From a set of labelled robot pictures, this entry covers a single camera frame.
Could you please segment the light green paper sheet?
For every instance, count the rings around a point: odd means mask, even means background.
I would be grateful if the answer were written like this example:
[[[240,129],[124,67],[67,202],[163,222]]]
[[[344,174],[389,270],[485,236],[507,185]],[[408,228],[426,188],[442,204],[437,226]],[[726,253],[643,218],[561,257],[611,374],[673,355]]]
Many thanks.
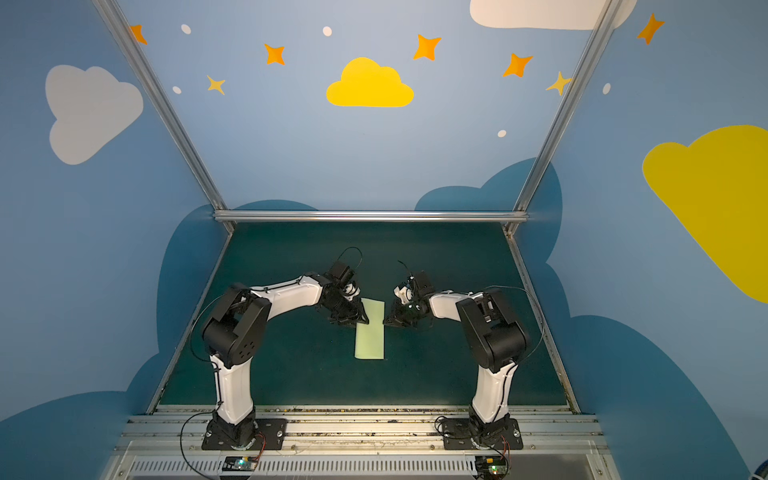
[[[385,303],[363,298],[362,304],[369,323],[356,326],[354,356],[359,360],[383,360]]]

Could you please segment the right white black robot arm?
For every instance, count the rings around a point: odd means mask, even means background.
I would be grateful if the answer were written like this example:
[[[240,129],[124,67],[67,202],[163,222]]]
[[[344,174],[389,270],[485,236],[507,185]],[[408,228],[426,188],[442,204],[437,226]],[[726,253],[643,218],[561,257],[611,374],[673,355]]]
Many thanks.
[[[529,347],[529,336],[509,302],[497,288],[475,294],[452,291],[420,293],[414,287],[394,289],[390,326],[412,326],[433,317],[461,324],[470,353],[478,365],[475,395],[465,418],[436,420],[436,431],[447,450],[473,447],[498,451],[523,448],[517,420],[508,400],[514,374]]]

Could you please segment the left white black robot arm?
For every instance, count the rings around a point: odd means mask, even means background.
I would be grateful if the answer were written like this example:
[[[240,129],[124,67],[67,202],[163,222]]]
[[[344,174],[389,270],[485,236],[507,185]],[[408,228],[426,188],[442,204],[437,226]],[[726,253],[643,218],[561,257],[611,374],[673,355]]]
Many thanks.
[[[202,328],[213,365],[217,403],[201,448],[211,451],[278,451],[287,420],[258,419],[251,395],[251,361],[267,324],[275,317],[310,306],[322,307],[341,325],[369,322],[354,280],[311,273],[269,286],[232,285]]]

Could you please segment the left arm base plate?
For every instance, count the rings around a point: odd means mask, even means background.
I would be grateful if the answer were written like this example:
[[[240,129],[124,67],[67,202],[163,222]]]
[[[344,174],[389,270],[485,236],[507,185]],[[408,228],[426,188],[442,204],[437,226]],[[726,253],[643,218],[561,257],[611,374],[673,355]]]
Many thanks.
[[[201,448],[220,451],[281,450],[285,440],[287,420],[284,418],[246,417],[230,424],[215,417],[207,424]]]

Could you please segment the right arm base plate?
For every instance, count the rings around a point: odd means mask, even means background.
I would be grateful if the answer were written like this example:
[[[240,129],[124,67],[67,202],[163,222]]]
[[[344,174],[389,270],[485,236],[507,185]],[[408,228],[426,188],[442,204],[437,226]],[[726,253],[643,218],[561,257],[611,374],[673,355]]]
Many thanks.
[[[435,430],[443,439],[445,450],[516,451],[524,448],[519,424],[509,415],[488,424],[474,418],[440,416],[435,421]]]

